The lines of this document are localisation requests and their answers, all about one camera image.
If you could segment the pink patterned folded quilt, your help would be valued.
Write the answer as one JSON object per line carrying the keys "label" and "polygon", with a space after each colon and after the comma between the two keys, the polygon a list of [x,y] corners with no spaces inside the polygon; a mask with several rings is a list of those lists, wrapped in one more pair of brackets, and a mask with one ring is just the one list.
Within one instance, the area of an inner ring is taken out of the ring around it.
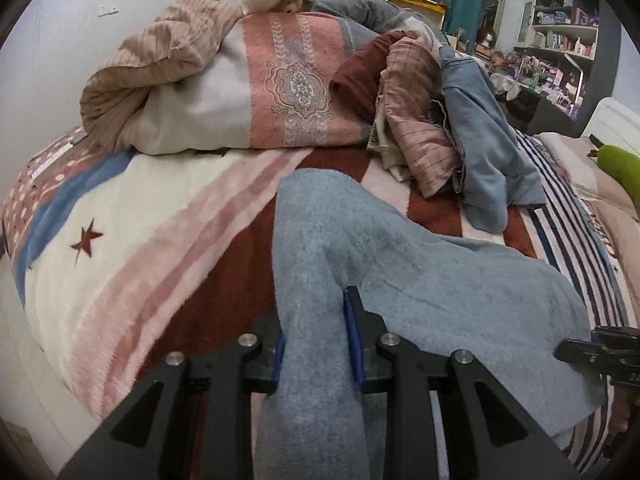
{"label": "pink patterned folded quilt", "polygon": [[82,128],[107,151],[148,155],[358,144],[369,126],[331,82],[374,36],[327,13],[180,0],[88,79]]}

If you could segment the dark red garment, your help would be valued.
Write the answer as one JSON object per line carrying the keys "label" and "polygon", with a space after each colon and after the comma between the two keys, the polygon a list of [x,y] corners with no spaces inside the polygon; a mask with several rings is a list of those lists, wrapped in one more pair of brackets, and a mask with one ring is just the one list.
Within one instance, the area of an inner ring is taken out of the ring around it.
{"label": "dark red garment", "polygon": [[404,38],[416,39],[418,35],[410,30],[393,30],[376,36],[357,49],[331,80],[334,96],[367,124],[374,122],[378,85],[390,47]]}

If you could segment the pink checked garment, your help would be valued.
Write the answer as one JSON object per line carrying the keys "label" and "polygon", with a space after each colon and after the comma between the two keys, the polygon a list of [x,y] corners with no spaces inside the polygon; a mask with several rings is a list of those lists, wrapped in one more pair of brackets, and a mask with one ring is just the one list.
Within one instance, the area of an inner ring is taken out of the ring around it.
{"label": "pink checked garment", "polygon": [[439,193],[461,168],[459,151],[445,128],[427,117],[441,79],[440,66],[422,38],[405,37],[390,46],[378,110],[404,160],[392,160],[385,168],[406,167],[425,198]]}

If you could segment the beige grey rumpled duvet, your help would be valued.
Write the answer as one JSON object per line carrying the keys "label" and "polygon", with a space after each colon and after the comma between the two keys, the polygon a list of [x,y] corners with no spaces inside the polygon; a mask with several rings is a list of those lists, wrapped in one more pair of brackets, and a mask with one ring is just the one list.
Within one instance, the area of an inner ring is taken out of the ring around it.
{"label": "beige grey rumpled duvet", "polygon": [[448,44],[445,34],[429,18],[384,0],[316,0],[309,10],[349,18],[378,34],[402,28],[429,30],[439,44]]}

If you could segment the dark grey bookshelf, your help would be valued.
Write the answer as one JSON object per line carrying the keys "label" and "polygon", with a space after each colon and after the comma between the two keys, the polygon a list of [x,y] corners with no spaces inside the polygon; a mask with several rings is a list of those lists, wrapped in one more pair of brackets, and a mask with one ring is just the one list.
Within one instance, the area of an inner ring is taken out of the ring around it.
{"label": "dark grey bookshelf", "polygon": [[515,44],[530,66],[522,81],[577,119],[607,31],[605,0],[527,1]]}

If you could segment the grey-blue sweat pants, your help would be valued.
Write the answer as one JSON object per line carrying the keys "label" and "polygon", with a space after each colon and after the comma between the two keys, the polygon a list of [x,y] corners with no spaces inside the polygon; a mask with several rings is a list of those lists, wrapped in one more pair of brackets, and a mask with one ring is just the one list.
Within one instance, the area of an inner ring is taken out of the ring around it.
{"label": "grey-blue sweat pants", "polygon": [[586,339],[587,310],[553,266],[489,242],[438,235],[359,182],[304,169],[278,187],[272,239],[286,345],[257,424],[259,479],[377,479],[385,400],[352,379],[343,292],[420,349],[480,359],[558,445],[605,401],[593,373],[555,359]]}

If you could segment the blue denim garment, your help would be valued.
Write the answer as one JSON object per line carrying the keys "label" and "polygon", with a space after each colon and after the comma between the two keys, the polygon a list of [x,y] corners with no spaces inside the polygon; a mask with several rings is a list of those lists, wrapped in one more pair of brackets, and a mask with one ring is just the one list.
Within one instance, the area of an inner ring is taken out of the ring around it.
{"label": "blue denim garment", "polygon": [[450,47],[439,55],[449,131],[462,160],[464,213],[473,228],[500,234],[509,207],[546,203],[539,172],[518,145],[484,67]]}

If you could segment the green plush pillow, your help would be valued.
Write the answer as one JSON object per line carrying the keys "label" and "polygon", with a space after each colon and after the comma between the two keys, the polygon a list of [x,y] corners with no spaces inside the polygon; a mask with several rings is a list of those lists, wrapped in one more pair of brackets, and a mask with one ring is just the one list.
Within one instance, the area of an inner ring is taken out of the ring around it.
{"label": "green plush pillow", "polygon": [[602,145],[589,153],[598,166],[614,178],[627,192],[636,206],[640,200],[639,156],[616,145]]}

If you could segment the pink knitted pillow cover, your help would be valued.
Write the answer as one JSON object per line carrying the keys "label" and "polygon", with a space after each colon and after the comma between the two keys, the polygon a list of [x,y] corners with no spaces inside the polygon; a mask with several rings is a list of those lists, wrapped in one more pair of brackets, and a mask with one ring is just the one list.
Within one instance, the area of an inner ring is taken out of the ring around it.
{"label": "pink knitted pillow cover", "polygon": [[596,146],[588,138],[572,139],[544,132],[537,139],[566,174],[570,186],[584,200],[612,245],[622,270],[631,304],[639,310],[639,217],[624,188],[589,153]]}

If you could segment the yellow white small shelf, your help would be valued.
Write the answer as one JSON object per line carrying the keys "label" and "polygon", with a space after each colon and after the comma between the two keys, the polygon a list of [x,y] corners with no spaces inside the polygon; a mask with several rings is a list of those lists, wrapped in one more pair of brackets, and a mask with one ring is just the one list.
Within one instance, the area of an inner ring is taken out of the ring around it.
{"label": "yellow white small shelf", "polygon": [[444,26],[449,6],[445,3],[433,2],[431,0],[387,0],[401,9],[410,10],[422,14],[428,18],[439,29]]}

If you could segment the white bed headboard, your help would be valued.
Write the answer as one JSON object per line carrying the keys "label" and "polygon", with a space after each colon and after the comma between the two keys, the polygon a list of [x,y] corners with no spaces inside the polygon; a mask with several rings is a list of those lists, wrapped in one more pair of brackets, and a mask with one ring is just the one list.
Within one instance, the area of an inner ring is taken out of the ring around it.
{"label": "white bed headboard", "polygon": [[640,154],[639,115],[612,98],[604,98],[598,103],[582,135],[593,138],[593,143],[616,145]]}

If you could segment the striped plush bed blanket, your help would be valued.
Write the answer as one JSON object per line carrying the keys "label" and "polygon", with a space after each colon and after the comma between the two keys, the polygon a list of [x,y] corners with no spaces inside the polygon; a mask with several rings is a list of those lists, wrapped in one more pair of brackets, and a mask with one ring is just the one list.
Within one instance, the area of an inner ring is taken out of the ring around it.
{"label": "striped plush bed blanket", "polygon": [[[472,227],[454,192],[423,197],[363,148],[110,155],[81,130],[20,173],[2,226],[18,296],[50,364],[94,416],[111,414],[170,352],[221,349],[277,312],[272,239],[280,182],[333,170],[438,235],[506,246],[553,266],[584,303],[591,331],[631,326],[624,274],[586,202],[536,136],[518,136],[546,194],[511,206],[500,234]],[[560,451],[581,474],[610,436],[613,391]]]}

